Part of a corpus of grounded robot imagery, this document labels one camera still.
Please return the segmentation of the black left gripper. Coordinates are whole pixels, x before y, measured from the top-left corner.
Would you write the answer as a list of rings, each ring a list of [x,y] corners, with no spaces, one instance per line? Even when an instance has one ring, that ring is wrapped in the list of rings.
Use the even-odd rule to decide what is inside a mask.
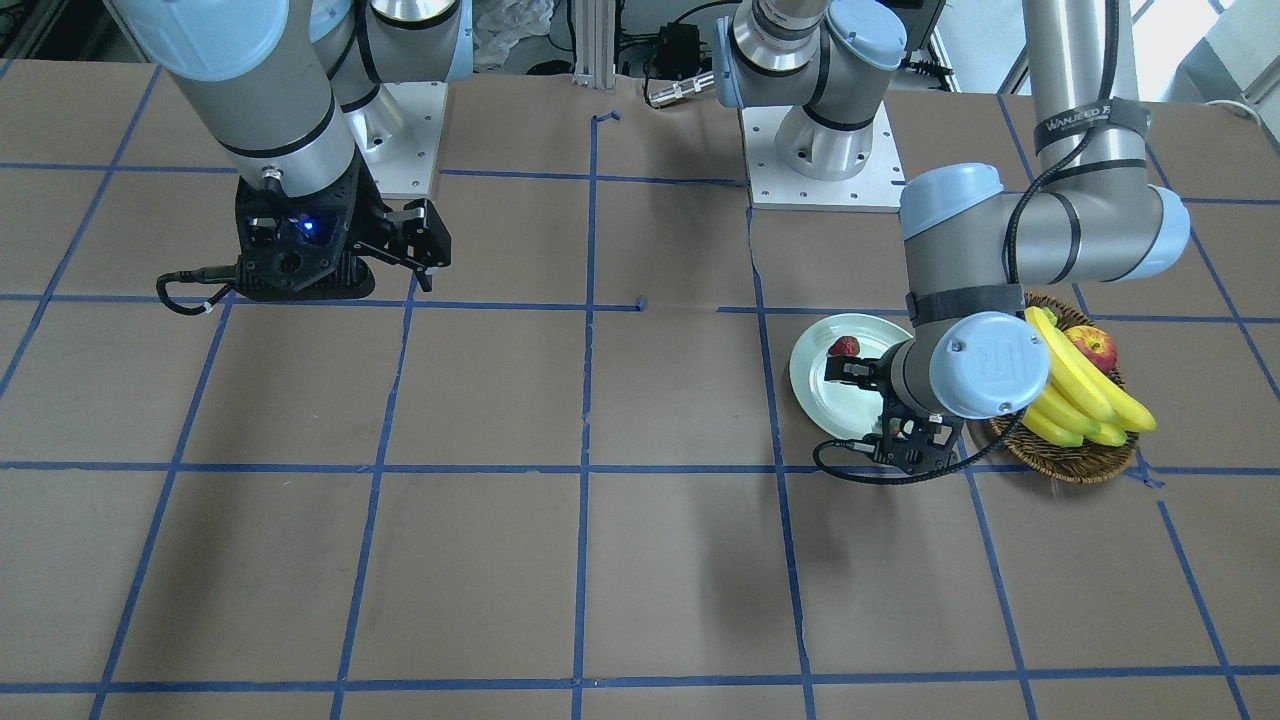
[[[879,429],[865,433],[852,447],[881,465],[908,475],[946,475],[960,469],[955,446],[963,420],[957,416],[923,414],[909,407],[892,387],[890,361],[884,357],[827,357],[824,382],[855,386],[877,392],[882,400]]]

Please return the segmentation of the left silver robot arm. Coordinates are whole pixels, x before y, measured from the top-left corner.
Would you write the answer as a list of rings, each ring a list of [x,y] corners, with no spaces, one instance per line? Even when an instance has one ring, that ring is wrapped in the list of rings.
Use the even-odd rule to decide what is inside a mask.
[[[881,396],[870,433],[845,448],[895,466],[905,486],[963,470],[966,420],[1030,420],[1030,402],[1068,346],[1029,323],[1025,284],[1134,281],[1175,264],[1190,238],[1181,199],[1149,183],[1151,115],[1137,92],[1126,1],[1021,5],[1039,174],[1007,193],[983,163],[910,179],[899,219],[910,340],[882,357],[826,361],[827,380]],[[776,140],[801,176],[845,179],[861,168],[905,28],[877,1],[744,1],[718,20],[716,92],[727,108],[788,109]]]

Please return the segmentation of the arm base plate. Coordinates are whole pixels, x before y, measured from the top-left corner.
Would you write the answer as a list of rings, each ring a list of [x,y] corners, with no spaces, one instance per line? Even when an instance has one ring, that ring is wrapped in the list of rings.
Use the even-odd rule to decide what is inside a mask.
[[[906,184],[886,105],[855,131],[818,124],[800,106],[740,111],[751,206],[896,213]]]
[[[346,113],[385,200],[434,195],[448,94],[444,82],[381,85],[369,102]]]

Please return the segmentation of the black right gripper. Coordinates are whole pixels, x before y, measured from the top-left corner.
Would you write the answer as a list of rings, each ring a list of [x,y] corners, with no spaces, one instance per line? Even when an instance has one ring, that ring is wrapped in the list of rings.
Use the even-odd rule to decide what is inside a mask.
[[[234,213],[234,290],[259,302],[367,297],[376,287],[370,258],[408,268],[429,293],[434,274],[451,265],[451,233],[435,205],[415,199],[393,210],[366,165],[298,197],[279,179],[239,179]]]

